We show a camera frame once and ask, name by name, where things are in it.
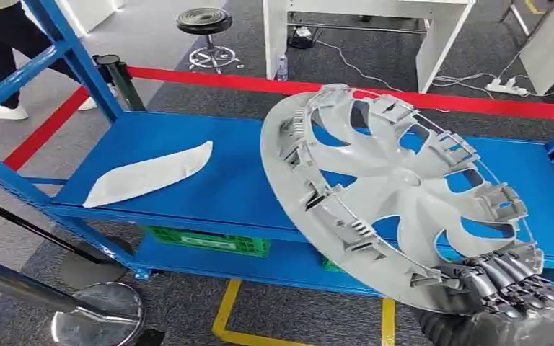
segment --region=plastic bottle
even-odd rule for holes
[[[277,65],[277,80],[288,80],[288,57],[285,54],[279,57],[279,62]]]

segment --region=red barrier tape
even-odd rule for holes
[[[65,102],[33,131],[12,153],[3,160],[9,168],[17,171],[33,156],[45,142],[75,113],[88,98],[86,89],[77,89]]]
[[[156,79],[182,84],[205,85],[227,89],[238,89],[249,92],[269,92],[276,94],[298,94],[316,92],[321,84],[305,81],[270,81],[262,78],[203,74],[187,71],[168,71],[158,68],[128,67],[133,77]],[[470,97],[418,94],[414,92],[393,92],[390,90],[367,89],[381,94],[392,94],[422,109],[451,110],[486,115],[509,117],[528,117],[554,120],[554,104],[520,102],[497,99],[473,99]]]

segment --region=power strip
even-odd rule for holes
[[[527,89],[515,86],[515,83],[516,79],[514,77],[509,79],[509,81],[504,85],[502,85],[502,80],[496,78],[485,86],[485,90],[489,92],[501,92],[503,94],[513,94],[519,96],[527,96],[529,94]]]

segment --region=white shoe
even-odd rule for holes
[[[113,87],[113,86],[110,86],[109,87],[109,90],[111,91],[111,94],[115,97],[118,96],[118,91]],[[97,103],[94,101],[93,98],[91,97],[88,97],[86,99],[86,101],[84,101],[84,103],[82,103],[81,106],[79,106],[79,108],[77,110],[81,110],[81,111],[84,111],[84,110],[93,110],[94,108],[97,107]]]
[[[18,108],[12,109],[5,106],[0,106],[0,119],[3,120],[24,120],[28,118],[27,111],[18,106]]]

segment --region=green plastic crate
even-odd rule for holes
[[[271,245],[268,239],[248,238],[246,236],[227,236],[161,226],[142,226],[142,228],[163,244],[200,247],[248,256],[266,257]]]
[[[345,270],[342,270],[339,266],[335,265],[333,261],[323,256],[322,265],[324,267],[324,270],[329,270],[331,272],[345,272]]]

